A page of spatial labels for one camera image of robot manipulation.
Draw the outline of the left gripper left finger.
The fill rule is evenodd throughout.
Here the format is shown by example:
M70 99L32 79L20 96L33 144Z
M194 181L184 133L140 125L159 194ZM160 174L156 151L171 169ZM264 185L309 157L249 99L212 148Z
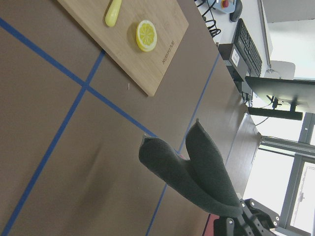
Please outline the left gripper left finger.
M245 236L243 217L219 217L214 220L214 236Z

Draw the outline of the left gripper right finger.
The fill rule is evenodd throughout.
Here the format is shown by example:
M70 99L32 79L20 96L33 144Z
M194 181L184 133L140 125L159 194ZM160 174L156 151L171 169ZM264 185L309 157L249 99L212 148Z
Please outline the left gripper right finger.
M243 213L239 226L244 236L276 236L280 216L254 199L240 200Z

